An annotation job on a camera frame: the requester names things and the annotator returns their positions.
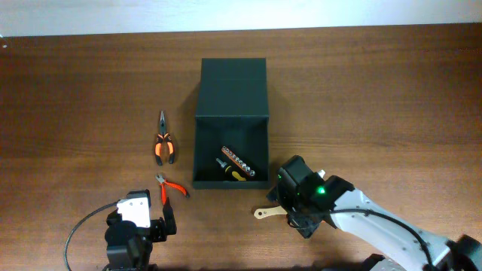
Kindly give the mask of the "red handled side cutters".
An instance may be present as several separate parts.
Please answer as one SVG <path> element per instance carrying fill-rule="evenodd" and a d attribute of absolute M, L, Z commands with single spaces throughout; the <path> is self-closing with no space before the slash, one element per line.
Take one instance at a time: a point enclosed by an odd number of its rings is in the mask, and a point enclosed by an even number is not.
<path fill-rule="evenodd" d="M 166 194 L 166 187 L 171 187 L 180 191 L 186 198 L 190 197 L 190 194 L 188 193 L 188 191 L 180 184 L 167 181 L 161 174 L 156 174 L 155 178 L 159 182 L 160 192 L 161 192 L 161 201 L 164 205 L 166 205 L 166 202 L 168 200 L 168 196 Z"/>

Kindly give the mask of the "orange scraper wooden handle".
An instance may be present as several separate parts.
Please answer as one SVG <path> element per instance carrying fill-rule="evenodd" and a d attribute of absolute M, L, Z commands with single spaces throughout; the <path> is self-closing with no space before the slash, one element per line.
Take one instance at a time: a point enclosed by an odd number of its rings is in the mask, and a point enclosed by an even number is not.
<path fill-rule="evenodd" d="M 287 211 L 281 206 L 271 208 L 259 208 L 254 211 L 254 217 L 258 220 L 275 215 L 287 215 Z"/>

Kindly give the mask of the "yellow black stubby screwdriver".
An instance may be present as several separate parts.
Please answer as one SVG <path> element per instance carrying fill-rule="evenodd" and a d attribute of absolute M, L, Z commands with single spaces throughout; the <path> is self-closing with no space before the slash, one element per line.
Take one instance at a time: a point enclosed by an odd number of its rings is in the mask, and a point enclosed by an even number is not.
<path fill-rule="evenodd" d="M 230 160 L 215 159 L 224 174 L 232 181 L 247 181 L 246 174 Z"/>

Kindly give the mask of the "orange socket bit holder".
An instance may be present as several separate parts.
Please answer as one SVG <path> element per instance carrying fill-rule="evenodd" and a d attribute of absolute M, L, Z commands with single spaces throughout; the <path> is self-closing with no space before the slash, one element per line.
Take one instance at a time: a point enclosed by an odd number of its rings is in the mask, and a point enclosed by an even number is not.
<path fill-rule="evenodd" d="M 247 181 L 255 177 L 254 169 L 252 169 L 248 164 L 246 164 L 237 155 L 235 155 L 235 153 L 232 152 L 232 150 L 230 150 L 226 146 L 223 146 L 221 148 L 221 152 L 223 154 L 223 160 L 230 160 L 236 166 L 241 168 L 241 170 L 246 174 Z"/>

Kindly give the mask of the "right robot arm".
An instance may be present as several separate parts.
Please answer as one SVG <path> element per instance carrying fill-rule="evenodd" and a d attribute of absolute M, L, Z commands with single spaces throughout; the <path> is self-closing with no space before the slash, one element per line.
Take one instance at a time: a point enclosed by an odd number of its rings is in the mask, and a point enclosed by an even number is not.
<path fill-rule="evenodd" d="M 382 269 L 393 260 L 404 270 L 479 270 L 481 243 L 463 235 L 453 241 L 418 228 L 386 211 L 345 179 L 314 172 L 294 155 L 277 171 L 267 194 L 286 213 L 287 223 L 305 239 L 321 223 L 352 234 L 382 252 L 370 263 Z"/>

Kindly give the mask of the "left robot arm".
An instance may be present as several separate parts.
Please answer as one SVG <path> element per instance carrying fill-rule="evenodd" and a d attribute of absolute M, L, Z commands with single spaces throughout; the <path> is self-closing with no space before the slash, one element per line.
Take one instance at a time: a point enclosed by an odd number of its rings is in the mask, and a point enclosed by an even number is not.
<path fill-rule="evenodd" d="M 146 196 L 122 199 L 117 210 L 109 216 L 105 232 L 106 254 L 109 270 L 158 271 L 160 267 L 150 262 L 153 244 L 165 242 L 177 233 L 175 217 L 167 199 L 163 204 L 163 217 L 150 219 L 149 198 Z"/>

